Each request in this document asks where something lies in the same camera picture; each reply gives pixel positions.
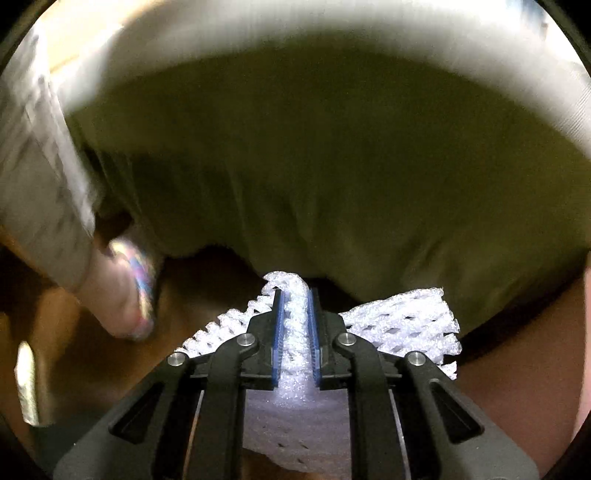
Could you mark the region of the white foam fruit net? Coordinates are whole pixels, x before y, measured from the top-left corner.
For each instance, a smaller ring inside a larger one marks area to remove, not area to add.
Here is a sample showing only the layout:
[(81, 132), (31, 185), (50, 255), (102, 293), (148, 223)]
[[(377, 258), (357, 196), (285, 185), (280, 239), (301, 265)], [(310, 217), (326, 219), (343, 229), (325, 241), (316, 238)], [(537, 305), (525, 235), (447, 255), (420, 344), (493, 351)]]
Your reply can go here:
[[(190, 358), (214, 352), (249, 327), (253, 317), (270, 312), (277, 290), (287, 295), (283, 307), (283, 347), (279, 385), (246, 394), (243, 446), (283, 469), (320, 474), (329, 479), (351, 476), (349, 413), (346, 392), (322, 391), (312, 375), (308, 337), (308, 284), (294, 273), (273, 271), (262, 292), (243, 311), (229, 309), (196, 331), (180, 346)], [(379, 351), (404, 356), (424, 352), (450, 378), (456, 363), (445, 356), (461, 350), (460, 326), (440, 288), (408, 291), (342, 312), (346, 330)]]

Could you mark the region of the green mattress cover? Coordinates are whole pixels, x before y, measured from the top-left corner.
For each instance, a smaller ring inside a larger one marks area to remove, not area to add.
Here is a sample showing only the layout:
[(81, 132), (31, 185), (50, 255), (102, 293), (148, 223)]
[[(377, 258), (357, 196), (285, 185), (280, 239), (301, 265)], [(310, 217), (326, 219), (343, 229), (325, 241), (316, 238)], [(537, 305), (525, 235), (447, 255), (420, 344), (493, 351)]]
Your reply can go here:
[(220, 244), (360, 302), (440, 287), (470, 331), (590, 246), (590, 159), (506, 95), (425, 63), (266, 45), (142, 73), (96, 57), (72, 135), (158, 249)]

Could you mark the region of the striped trouser leg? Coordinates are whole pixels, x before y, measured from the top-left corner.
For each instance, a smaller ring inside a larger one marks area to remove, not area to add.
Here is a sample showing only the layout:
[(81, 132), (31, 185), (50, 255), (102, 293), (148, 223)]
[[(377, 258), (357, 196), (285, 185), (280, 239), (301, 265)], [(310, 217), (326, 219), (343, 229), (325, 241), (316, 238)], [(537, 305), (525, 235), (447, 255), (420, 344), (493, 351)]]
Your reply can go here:
[(1, 226), (35, 268), (77, 290), (93, 251), (94, 189), (31, 29), (1, 75)]

